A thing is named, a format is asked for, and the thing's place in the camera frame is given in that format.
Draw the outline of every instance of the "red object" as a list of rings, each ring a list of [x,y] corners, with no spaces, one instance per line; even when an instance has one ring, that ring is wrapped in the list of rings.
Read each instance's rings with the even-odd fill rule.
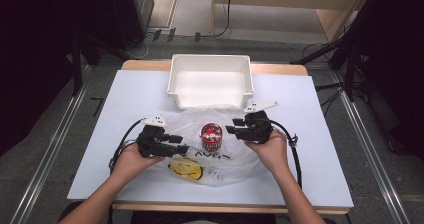
[[[202,146],[208,152],[216,152],[221,148],[222,129],[216,123],[206,124],[200,133]]]

